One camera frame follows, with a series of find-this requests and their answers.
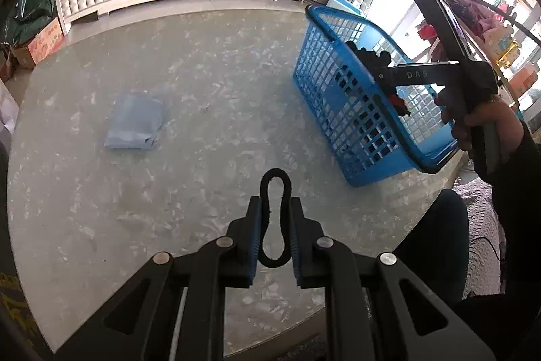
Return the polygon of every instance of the hand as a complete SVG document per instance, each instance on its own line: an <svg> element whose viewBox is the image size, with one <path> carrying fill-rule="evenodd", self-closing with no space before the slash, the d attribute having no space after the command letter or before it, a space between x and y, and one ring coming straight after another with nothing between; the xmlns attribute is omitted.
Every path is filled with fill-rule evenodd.
<svg viewBox="0 0 541 361"><path fill-rule="evenodd" d="M438 106L446 106L445 94L438 94L434 102ZM451 134L453 138L458 140L458 147L462 150L472 149L470 128L494 121L500 139L501 158L504 162L509 159L524 138L522 123L520 123L515 112L497 95L492 96L491 101L478 105L473 112L465 115L462 120L457 120L450 109L445 107L442 111L442 121L447 124L452 119L455 120L455 125L451 130Z"/></svg>

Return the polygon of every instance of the folded plastic packet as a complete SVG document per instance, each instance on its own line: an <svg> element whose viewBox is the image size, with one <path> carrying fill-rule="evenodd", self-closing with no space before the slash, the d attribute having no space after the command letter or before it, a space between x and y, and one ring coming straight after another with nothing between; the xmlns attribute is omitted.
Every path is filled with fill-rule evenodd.
<svg viewBox="0 0 541 361"><path fill-rule="evenodd" d="M162 125L163 103L142 93L121 94L105 137L110 149L151 149Z"/></svg>

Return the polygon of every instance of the metal screw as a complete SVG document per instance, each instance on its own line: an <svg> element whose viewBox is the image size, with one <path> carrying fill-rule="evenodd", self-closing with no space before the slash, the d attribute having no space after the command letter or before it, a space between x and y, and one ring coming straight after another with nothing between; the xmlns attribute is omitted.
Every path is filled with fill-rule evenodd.
<svg viewBox="0 0 541 361"><path fill-rule="evenodd" d="M152 260L155 264L158 265L166 264L169 261L169 254L164 253L163 251L160 253L156 253Z"/></svg>
<svg viewBox="0 0 541 361"><path fill-rule="evenodd" d="M323 236L319 238L316 242L321 248L330 248L332 245L334 245L334 240L331 238L328 238L326 236Z"/></svg>
<svg viewBox="0 0 541 361"><path fill-rule="evenodd" d="M397 262L397 257L393 253L383 253L379 260L384 265L394 265Z"/></svg>
<svg viewBox="0 0 541 361"><path fill-rule="evenodd" d="M229 248L233 244L233 239L228 236L222 236L216 239L216 245L220 248Z"/></svg>

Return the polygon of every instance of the laundry basket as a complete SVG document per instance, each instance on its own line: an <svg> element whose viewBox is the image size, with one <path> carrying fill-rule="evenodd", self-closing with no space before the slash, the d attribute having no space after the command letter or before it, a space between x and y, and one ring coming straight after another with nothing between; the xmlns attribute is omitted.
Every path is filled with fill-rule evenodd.
<svg viewBox="0 0 541 361"><path fill-rule="evenodd" d="M310 25L293 74L347 182L367 185L413 167L436 173L458 150L429 85L401 86L410 116L399 117L369 71L345 44L412 63L370 21L328 7L306 10Z"/></svg>

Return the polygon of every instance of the person's leg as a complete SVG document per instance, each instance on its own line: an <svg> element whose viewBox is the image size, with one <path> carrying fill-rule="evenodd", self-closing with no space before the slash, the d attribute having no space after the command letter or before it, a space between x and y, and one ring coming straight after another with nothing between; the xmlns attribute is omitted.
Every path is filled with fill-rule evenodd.
<svg viewBox="0 0 541 361"><path fill-rule="evenodd" d="M442 190L394 254L445 303L462 299L469 259L470 229L462 198Z"/></svg>

